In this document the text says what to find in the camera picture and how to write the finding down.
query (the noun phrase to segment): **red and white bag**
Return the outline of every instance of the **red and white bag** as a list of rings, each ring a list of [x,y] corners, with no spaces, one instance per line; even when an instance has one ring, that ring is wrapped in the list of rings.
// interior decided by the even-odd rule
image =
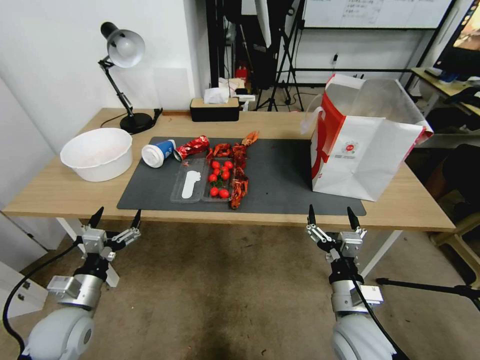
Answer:
[[[393,79],[334,74],[321,106],[308,115],[303,132],[316,119],[310,146],[313,191],[363,200],[377,201],[415,144],[433,134]]]

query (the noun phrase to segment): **monitor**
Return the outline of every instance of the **monitor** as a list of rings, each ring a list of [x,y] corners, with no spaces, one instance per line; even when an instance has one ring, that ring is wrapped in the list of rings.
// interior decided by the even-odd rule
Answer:
[[[480,0],[474,0],[434,67],[450,73],[480,76]]]

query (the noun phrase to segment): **crushed red can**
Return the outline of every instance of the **crushed red can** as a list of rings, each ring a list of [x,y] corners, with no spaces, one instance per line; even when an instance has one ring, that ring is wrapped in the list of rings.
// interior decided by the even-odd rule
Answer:
[[[177,147],[173,151],[173,155],[175,155],[175,159],[177,159],[178,161],[182,161],[188,155],[198,154],[202,151],[208,150],[209,146],[209,138],[205,135],[201,135],[197,138],[194,138],[192,141],[187,142],[185,145]]]

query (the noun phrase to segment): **chair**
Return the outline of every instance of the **chair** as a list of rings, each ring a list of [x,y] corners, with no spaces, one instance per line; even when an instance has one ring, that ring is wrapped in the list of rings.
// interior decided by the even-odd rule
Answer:
[[[431,235],[430,240],[438,247],[444,244],[450,245],[475,274],[475,280],[470,286],[473,289],[480,289],[480,257],[462,239],[464,234],[480,226],[480,211],[468,215],[455,225],[454,232]]]

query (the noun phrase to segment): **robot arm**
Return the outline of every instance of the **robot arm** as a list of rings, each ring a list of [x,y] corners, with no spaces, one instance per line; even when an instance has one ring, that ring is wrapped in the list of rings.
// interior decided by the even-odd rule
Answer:
[[[315,244],[326,252],[332,270],[328,280],[333,290],[331,305],[337,319],[332,347],[340,360],[391,360],[396,350],[370,318],[364,304],[365,300],[369,307],[380,305],[383,302],[380,288],[364,285],[357,269],[358,253],[367,231],[360,227],[353,211],[347,210],[353,231],[342,231],[337,239],[316,225],[312,205],[305,228]]]
[[[32,329],[22,356],[31,360],[76,360],[87,350],[94,335],[93,316],[116,251],[140,237],[139,210],[127,230],[108,237],[97,229],[103,207],[94,214],[81,236],[85,262],[73,276],[55,275],[47,286],[64,308],[50,313]]]

